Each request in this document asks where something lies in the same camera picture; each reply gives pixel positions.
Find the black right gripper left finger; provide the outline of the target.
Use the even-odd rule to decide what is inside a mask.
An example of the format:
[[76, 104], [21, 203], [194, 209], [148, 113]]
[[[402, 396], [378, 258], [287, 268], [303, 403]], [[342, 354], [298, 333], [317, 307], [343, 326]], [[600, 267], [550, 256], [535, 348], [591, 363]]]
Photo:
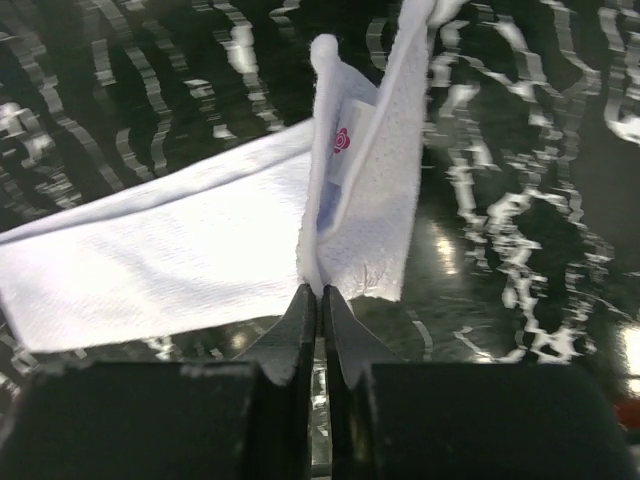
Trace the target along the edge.
[[244, 464], [247, 479], [310, 477], [316, 320], [316, 298], [301, 285], [284, 315], [238, 357], [259, 368]]

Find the white terry towel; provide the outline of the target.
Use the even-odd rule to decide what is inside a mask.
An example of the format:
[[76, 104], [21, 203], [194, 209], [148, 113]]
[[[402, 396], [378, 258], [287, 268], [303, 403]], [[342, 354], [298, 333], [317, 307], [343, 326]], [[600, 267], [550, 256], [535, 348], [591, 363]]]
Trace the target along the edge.
[[295, 289], [396, 301], [420, 190], [427, 32], [456, 1], [406, 1], [371, 83], [314, 39], [313, 115], [1, 237], [1, 308], [33, 352], [282, 314]]

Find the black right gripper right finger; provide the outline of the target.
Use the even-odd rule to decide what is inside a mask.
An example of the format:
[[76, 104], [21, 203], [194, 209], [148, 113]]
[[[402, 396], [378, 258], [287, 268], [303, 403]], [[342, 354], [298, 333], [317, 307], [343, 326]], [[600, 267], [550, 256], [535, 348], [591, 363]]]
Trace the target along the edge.
[[402, 359], [363, 325], [334, 286], [321, 300], [330, 410], [333, 479], [375, 479], [375, 401], [371, 366]]

